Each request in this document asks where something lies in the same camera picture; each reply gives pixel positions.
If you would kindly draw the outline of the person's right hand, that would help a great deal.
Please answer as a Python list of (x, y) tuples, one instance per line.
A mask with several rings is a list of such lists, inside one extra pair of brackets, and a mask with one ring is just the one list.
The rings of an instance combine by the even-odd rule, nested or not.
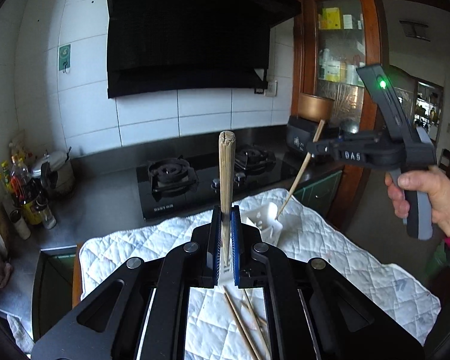
[(410, 171), (397, 178), (395, 184), (391, 174), (385, 174), (388, 197), (393, 203), (396, 217), (406, 219), (410, 205), (405, 200), (405, 191), (419, 191), (428, 195), (432, 207), (432, 222), (447, 237), (450, 237), (450, 180), (436, 166), (428, 171)]

